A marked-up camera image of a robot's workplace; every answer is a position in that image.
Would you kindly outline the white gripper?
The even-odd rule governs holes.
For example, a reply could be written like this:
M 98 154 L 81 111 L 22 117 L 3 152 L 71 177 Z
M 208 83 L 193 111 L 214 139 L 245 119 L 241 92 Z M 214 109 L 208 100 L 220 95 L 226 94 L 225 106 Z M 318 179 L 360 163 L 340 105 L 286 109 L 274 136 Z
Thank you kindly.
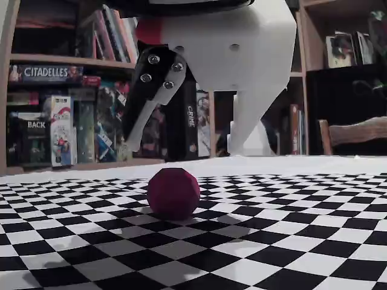
M 136 35 L 146 44 L 166 46 L 145 49 L 135 65 L 122 116 L 128 150 L 140 149 L 154 109 L 172 100 L 190 68 L 205 90 L 240 90 L 230 124 L 231 152 L 277 151 L 279 119 L 287 106 L 281 94 L 290 79 L 296 37 L 296 22 L 285 1 L 141 18 Z

